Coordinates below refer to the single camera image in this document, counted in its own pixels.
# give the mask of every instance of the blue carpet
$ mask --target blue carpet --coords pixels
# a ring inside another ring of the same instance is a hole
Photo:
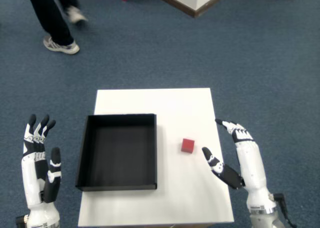
[[[75,173],[97,89],[192,87],[210,87],[216,117],[251,132],[292,221],[319,226],[319,0],[221,0],[198,19],[161,0],[79,1],[89,23],[70,27],[80,52],[67,56],[44,48],[29,0],[0,0],[2,227],[28,212],[21,156],[31,113],[57,120],[46,143],[61,148],[56,206],[61,226],[76,227]],[[232,139],[219,136],[225,163],[240,170]],[[215,227],[250,227],[246,191],[230,196],[235,223]]]

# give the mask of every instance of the red cube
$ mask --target red cube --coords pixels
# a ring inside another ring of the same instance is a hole
[[[191,139],[183,139],[181,151],[192,153],[194,151],[195,141]]]

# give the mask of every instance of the shoe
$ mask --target shoe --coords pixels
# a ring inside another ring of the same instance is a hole
[[[76,54],[80,50],[75,41],[72,44],[63,46],[55,43],[51,36],[45,36],[43,39],[43,44],[50,51],[63,52],[65,54]]]
[[[74,6],[70,6],[69,8],[67,8],[65,13],[68,16],[70,23],[72,24],[76,24],[80,21],[88,21],[88,19],[86,19],[86,17],[82,14],[80,9]]]

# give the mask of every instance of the black box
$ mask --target black box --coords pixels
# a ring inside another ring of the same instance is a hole
[[[83,191],[156,189],[157,116],[88,116],[75,186]]]

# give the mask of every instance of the robotic hand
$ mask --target robotic hand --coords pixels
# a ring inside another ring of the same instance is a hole
[[[223,182],[234,189],[244,187],[248,191],[246,201],[253,228],[285,228],[279,220],[277,212],[278,201],[285,219],[288,219],[285,198],[283,194],[270,194],[267,189],[265,168],[260,155],[259,147],[249,132],[239,124],[215,120],[231,134],[236,145],[236,152],[240,164],[241,175],[228,165],[213,157],[210,150],[202,148],[204,156],[212,172]]]
[[[21,160],[22,178],[29,215],[16,218],[17,227],[59,228],[60,216],[54,201],[61,181],[61,157],[59,148],[53,148],[48,167],[45,139],[56,122],[49,122],[47,115],[36,127],[36,116],[31,115],[26,125]]]

